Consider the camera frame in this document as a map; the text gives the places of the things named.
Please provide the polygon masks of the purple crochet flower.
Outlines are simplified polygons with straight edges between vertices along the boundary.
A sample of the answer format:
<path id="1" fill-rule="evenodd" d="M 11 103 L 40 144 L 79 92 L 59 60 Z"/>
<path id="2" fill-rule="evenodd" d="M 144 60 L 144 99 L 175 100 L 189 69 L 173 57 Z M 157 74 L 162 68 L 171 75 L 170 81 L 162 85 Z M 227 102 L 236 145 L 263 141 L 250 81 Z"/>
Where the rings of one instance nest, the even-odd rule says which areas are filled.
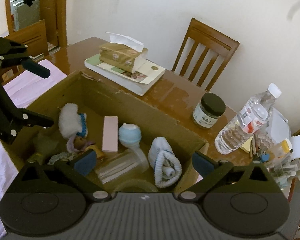
<path id="1" fill-rule="evenodd" d="M 79 154 L 80 152 L 85 152 L 88 147 L 94 144 L 94 142 L 89 141 L 87 138 L 73 135 L 67 141 L 66 149 L 69 153 Z"/>

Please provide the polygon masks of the red bear toy car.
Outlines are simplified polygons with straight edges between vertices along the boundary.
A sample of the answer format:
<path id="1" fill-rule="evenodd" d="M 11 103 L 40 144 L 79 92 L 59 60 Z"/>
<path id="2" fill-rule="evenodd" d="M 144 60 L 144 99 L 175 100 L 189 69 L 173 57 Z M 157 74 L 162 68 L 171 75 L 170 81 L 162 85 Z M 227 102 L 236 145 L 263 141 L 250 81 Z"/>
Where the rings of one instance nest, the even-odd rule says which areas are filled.
<path id="1" fill-rule="evenodd" d="M 96 153 L 97 160 L 102 160 L 106 157 L 105 153 L 102 152 L 96 144 L 89 145 L 85 150 L 93 150 Z"/>

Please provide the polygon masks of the white sock blue stripe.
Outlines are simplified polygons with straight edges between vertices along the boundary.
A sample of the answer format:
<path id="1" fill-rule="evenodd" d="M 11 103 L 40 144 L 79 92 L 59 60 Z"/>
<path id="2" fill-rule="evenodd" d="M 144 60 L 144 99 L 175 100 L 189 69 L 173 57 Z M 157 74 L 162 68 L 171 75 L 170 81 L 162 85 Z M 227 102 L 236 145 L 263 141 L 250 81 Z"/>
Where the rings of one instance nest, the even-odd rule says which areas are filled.
<path id="1" fill-rule="evenodd" d="M 179 180 L 182 165 L 165 137 L 157 137 L 153 140 L 147 159 L 154 170 L 157 188 L 170 187 Z"/>

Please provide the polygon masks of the clear jar with brown sock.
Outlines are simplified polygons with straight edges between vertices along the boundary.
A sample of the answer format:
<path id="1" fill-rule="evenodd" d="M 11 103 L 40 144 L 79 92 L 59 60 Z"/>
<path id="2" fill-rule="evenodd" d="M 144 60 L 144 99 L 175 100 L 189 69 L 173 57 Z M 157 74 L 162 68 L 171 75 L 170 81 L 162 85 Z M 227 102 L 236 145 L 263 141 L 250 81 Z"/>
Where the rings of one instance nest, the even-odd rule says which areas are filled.
<path id="1" fill-rule="evenodd" d="M 139 146 L 126 149 L 118 157 L 105 161 L 95 168 L 95 173 L 103 185 L 121 179 L 134 178 L 149 168 L 146 155 Z"/>

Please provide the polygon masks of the long pink box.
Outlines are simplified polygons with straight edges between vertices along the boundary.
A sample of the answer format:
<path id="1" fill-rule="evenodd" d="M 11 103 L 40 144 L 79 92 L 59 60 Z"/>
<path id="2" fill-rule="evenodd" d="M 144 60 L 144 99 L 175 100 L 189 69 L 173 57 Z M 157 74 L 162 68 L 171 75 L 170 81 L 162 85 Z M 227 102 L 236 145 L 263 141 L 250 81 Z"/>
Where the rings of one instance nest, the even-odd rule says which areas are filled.
<path id="1" fill-rule="evenodd" d="M 114 153 L 118 151 L 119 119 L 117 116 L 105 116 L 103 121 L 102 151 Z"/>

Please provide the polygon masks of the clear tape roll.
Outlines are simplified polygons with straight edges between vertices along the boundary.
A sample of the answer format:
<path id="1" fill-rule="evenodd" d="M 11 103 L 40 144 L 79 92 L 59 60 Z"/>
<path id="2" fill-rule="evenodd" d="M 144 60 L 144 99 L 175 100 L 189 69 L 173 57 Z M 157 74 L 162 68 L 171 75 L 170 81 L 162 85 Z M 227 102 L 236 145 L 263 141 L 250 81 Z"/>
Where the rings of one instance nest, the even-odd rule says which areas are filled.
<path id="1" fill-rule="evenodd" d="M 155 185 L 144 179 L 130 179 L 113 189 L 113 193 L 117 192 L 158 193 L 159 190 Z"/>

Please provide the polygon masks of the blue figurine toy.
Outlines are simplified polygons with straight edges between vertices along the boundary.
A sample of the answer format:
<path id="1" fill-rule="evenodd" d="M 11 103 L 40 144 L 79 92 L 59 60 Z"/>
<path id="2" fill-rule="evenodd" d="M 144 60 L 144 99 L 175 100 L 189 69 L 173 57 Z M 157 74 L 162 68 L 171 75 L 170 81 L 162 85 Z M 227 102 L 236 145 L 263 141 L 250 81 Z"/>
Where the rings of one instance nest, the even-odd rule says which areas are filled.
<path id="1" fill-rule="evenodd" d="M 141 129 L 135 124 L 124 123 L 119 128 L 119 142 L 126 148 L 138 147 L 141 141 Z"/>

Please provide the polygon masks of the blue grey knitted sock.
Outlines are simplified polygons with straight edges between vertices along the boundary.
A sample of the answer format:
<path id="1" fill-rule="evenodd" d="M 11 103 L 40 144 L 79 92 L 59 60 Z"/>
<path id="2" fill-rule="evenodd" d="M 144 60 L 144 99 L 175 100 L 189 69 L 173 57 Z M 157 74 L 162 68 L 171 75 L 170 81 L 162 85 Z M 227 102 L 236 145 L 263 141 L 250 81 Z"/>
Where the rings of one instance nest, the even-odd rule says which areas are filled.
<path id="1" fill-rule="evenodd" d="M 74 158 L 77 157 L 77 153 L 69 153 L 69 152 L 62 152 L 56 155 L 53 155 L 50 160 L 48 161 L 48 165 L 54 165 L 55 162 L 59 160 L 73 160 Z"/>

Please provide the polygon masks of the wooden chair left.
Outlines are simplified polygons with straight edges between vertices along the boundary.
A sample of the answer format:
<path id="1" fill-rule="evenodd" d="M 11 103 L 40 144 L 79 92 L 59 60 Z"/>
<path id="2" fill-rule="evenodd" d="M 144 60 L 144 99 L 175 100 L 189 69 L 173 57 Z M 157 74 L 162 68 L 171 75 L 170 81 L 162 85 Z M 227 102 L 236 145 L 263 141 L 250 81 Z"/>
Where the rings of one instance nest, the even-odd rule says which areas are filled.
<path id="1" fill-rule="evenodd" d="M 26 44 L 28 46 L 27 52 L 33 57 L 41 54 L 44 56 L 49 55 L 44 20 L 15 31 L 7 35 L 6 38 L 14 42 Z"/>

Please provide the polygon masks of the yellow sticky notes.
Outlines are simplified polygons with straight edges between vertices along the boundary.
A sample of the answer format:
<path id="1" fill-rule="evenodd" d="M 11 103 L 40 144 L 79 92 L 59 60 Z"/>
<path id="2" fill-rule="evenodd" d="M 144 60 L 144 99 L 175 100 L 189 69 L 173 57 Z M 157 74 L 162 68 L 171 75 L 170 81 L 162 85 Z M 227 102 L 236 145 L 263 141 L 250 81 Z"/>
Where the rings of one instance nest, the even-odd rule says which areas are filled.
<path id="1" fill-rule="evenodd" d="M 243 145 L 241 145 L 239 148 L 242 149 L 245 153 L 250 153 L 251 150 L 251 142 L 253 137 L 250 137 Z"/>

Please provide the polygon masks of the brown cardboard box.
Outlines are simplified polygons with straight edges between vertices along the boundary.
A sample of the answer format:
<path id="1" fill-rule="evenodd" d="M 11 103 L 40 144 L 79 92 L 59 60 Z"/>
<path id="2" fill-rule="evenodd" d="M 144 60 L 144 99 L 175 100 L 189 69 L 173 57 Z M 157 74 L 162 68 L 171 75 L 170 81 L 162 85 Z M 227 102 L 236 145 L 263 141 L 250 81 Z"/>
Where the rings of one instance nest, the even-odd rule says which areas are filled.
<path id="1" fill-rule="evenodd" d="M 181 192 L 198 179 L 192 155 L 209 146 L 192 120 L 202 95 L 202 90 L 173 73 L 164 74 L 145 95 L 137 96 L 91 71 L 77 71 L 39 94 L 29 110 L 58 120 L 65 104 L 77 104 L 79 111 L 87 114 L 88 137 L 98 146 L 102 144 L 105 116 L 138 125 L 144 152 L 156 137 L 165 137 L 182 165 L 181 178 L 173 185 L 175 192 Z"/>

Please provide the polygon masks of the black lid glass jar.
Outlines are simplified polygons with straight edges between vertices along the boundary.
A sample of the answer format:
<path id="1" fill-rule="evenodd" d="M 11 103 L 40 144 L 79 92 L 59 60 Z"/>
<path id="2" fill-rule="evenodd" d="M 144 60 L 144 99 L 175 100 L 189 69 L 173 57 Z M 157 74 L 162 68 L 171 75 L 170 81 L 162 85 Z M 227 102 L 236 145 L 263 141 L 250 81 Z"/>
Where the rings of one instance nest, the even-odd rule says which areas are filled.
<path id="1" fill-rule="evenodd" d="M 194 121 L 203 128 L 211 128 L 224 114 L 224 101 L 213 93 L 205 93 L 193 111 Z"/>

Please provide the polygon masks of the clear pen holder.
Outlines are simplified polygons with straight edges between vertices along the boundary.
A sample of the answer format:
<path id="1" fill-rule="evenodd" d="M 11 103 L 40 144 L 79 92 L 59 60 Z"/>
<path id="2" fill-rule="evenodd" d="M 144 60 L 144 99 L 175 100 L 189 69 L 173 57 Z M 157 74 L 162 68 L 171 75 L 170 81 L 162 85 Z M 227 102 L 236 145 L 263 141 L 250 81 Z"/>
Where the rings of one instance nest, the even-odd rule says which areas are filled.
<path id="1" fill-rule="evenodd" d="M 260 161 L 281 189 L 287 186 L 289 177 L 296 175 L 297 166 L 290 163 L 292 153 L 292 143 L 285 139 L 259 155 Z"/>

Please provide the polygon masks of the brown tablet lid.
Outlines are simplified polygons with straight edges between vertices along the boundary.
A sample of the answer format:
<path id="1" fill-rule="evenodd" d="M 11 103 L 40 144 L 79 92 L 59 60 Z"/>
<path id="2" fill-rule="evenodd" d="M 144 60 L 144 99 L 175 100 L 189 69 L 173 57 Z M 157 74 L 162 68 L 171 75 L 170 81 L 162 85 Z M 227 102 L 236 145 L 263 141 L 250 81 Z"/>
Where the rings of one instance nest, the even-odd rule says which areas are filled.
<path id="1" fill-rule="evenodd" d="M 288 195 L 290 215 L 288 220 L 288 239 L 294 239 L 300 224 L 300 180 L 294 177 Z"/>

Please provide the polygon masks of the wooden chair back middle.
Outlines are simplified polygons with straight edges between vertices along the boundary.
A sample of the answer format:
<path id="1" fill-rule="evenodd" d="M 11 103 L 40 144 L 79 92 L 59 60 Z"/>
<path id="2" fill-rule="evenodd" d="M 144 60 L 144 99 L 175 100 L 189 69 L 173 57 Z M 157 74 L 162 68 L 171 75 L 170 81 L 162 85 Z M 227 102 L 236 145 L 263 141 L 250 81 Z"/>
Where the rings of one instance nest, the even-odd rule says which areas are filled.
<path id="1" fill-rule="evenodd" d="M 232 59 L 240 43 L 193 17 L 181 43 L 172 72 L 177 70 L 189 40 L 193 44 L 178 72 L 179 76 L 185 77 L 186 73 L 189 73 L 187 79 L 198 87 L 202 87 L 217 60 L 223 60 L 205 87 L 205 90 L 209 92 Z"/>

